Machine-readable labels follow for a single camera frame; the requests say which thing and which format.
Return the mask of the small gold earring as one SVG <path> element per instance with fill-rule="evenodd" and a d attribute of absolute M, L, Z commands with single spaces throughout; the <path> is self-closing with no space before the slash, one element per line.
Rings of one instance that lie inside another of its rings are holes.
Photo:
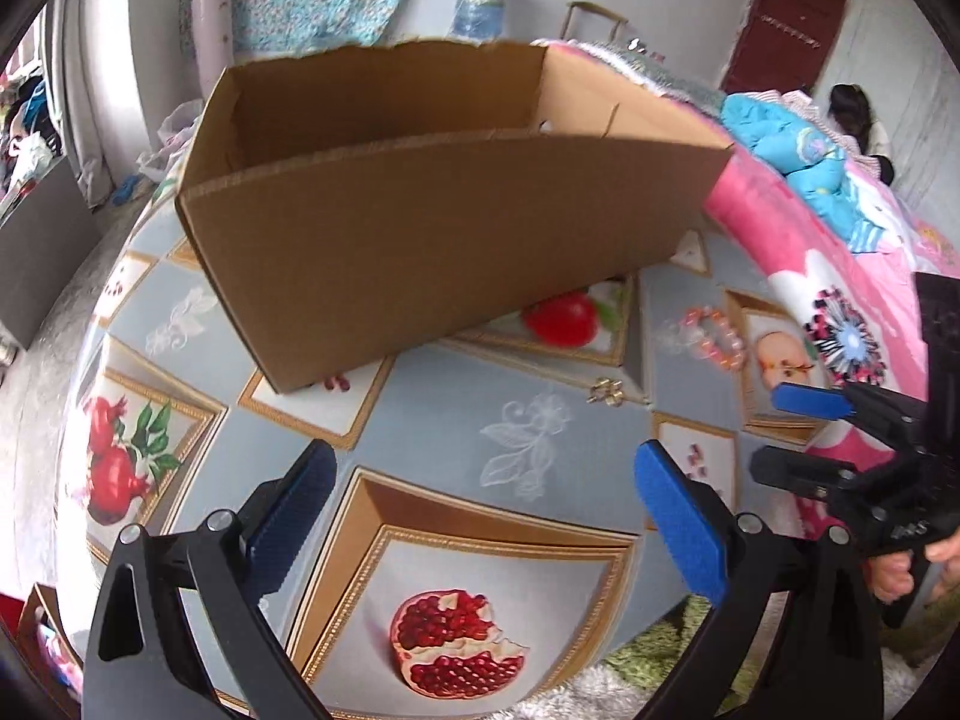
<path fill-rule="evenodd" d="M 626 400 L 623 382 L 620 379 L 599 377 L 589 388 L 587 401 L 589 403 L 603 403 L 612 408 L 619 408 Z"/>

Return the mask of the pink floral blanket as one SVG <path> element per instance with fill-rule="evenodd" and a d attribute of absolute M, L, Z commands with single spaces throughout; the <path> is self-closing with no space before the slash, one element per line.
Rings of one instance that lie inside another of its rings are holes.
<path fill-rule="evenodd" d="M 558 255 L 562 274 L 527 320 L 552 355 L 640 359 L 652 432 L 690 452 L 693 472 L 729 493 L 761 439 L 871 468 L 885 458 L 854 427 L 822 427 L 771 406 L 780 382 L 926 388 L 914 273 L 952 273 L 949 246 L 896 210 L 895 242 L 851 254 L 786 179 L 708 115 L 659 98 L 607 65 L 542 46 L 545 132 L 617 138 L 605 170 L 631 208 L 592 221 Z"/>

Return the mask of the blue padded jacket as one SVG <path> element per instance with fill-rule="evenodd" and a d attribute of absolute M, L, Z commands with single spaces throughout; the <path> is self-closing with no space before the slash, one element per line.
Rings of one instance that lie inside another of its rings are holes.
<path fill-rule="evenodd" d="M 856 138 L 830 124 L 804 91 L 729 94 L 719 117 L 737 142 L 786 179 L 851 254 L 875 254 L 895 242 L 895 224 L 878 190 L 889 161 L 862 154 Z"/>

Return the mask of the fruit-print tablecloth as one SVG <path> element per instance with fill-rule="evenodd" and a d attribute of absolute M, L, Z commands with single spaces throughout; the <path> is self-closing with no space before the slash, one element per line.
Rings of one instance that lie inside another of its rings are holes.
<path fill-rule="evenodd" d="M 589 403 L 620 379 L 619 408 Z M 60 614 L 83 645 L 127 525 L 189 530 L 283 475 L 314 439 L 331 499 L 280 589 L 260 603 L 293 663 L 347 718 L 477 717 L 561 683 L 683 595 L 633 488 L 656 413 L 640 359 L 581 366 L 443 341 L 275 394 L 195 263 L 169 193 L 137 221 L 94 309 L 65 421 Z M 793 503 L 747 472 L 734 509 Z M 524 649 L 511 683 L 441 700 L 400 678 L 394 614 L 423 590 L 484 596 Z"/>

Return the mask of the person with black hair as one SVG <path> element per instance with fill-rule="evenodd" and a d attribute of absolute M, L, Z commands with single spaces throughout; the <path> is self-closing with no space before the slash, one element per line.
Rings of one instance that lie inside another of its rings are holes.
<path fill-rule="evenodd" d="M 862 156 L 877 161 L 878 178 L 885 185 L 892 185 L 895 179 L 892 142 L 861 86 L 833 86 L 828 96 L 828 115 L 846 135 L 856 140 Z"/>

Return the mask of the dark red door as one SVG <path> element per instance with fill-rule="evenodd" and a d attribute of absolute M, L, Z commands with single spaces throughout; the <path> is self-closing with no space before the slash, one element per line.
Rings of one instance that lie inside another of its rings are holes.
<path fill-rule="evenodd" d="M 750 0 L 721 89 L 811 93 L 843 23 L 848 0 Z"/>

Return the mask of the grey storage box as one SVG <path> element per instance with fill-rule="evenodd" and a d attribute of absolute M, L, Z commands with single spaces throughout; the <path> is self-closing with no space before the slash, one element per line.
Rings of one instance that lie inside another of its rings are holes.
<path fill-rule="evenodd" d="M 60 293 L 98 245 L 98 228 L 60 158 L 2 221 L 2 333 L 28 349 Z"/>

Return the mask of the grey patterned pillow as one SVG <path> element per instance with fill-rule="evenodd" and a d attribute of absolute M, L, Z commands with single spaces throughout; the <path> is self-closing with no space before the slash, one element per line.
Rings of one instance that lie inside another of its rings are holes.
<path fill-rule="evenodd" d="M 608 68 L 612 68 L 659 98 L 674 99 L 679 103 L 688 104 L 715 121 L 721 117 L 721 107 L 726 94 L 712 86 L 679 75 L 658 60 L 647 57 L 646 54 L 640 54 L 626 47 L 612 46 L 612 44 L 585 43 L 584 41 L 571 41 L 569 47 L 578 49 L 579 52 L 589 55 L 591 59 L 607 65 Z"/>

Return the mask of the brown cardboard box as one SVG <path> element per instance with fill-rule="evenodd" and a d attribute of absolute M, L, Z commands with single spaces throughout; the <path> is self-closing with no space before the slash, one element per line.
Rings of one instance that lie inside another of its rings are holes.
<path fill-rule="evenodd" d="M 342 47 L 226 70 L 176 211 L 288 394 L 669 259 L 732 151 L 568 46 Z"/>

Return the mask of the white plastic bag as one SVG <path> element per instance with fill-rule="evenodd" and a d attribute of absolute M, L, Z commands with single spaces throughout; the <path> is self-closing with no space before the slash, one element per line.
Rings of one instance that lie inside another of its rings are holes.
<path fill-rule="evenodd" d="M 153 184 L 160 184 L 167 176 L 171 164 L 189 148 L 194 137 L 195 125 L 202 115 L 205 101 L 192 99 L 179 104 L 158 128 L 160 146 L 153 151 L 144 151 L 137 158 L 137 171 Z"/>

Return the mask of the wooden chair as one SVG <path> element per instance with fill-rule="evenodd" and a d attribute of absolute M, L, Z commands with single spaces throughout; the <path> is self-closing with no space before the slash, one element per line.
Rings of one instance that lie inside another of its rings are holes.
<path fill-rule="evenodd" d="M 589 2 L 589 0 L 573 0 L 566 4 L 560 39 L 588 43 L 615 43 L 628 25 L 630 20 L 626 16 L 604 5 Z"/>

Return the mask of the hanging clothes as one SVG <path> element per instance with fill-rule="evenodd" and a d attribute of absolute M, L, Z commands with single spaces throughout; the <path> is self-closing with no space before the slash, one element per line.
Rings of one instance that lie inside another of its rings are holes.
<path fill-rule="evenodd" d="M 50 118 L 40 71 L 2 91 L 2 195 L 21 192 L 62 156 L 60 133 Z"/>

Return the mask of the blue water bottle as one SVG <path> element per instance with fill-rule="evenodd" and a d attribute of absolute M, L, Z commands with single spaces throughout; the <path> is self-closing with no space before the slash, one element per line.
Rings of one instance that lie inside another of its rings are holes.
<path fill-rule="evenodd" d="M 488 43 L 503 34 L 506 0 L 455 0 L 451 36 Z"/>

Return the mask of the grey curtain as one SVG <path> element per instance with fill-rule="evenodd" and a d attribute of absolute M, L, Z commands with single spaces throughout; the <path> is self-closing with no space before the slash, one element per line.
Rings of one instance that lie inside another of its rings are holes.
<path fill-rule="evenodd" d="M 94 110 L 83 16 L 83 0 L 47 0 L 41 13 L 41 64 L 60 149 L 89 210 L 98 210 L 114 192 L 114 181 Z"/>

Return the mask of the pink rolled mat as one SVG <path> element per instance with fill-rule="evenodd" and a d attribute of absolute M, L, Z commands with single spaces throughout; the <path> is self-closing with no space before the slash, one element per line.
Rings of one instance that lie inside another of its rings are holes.
<path fill-rule="evenodd" d="M 235 61 L 233 0 L 190 0 L 190 26 L 200 91 L 208 99 Z"/>

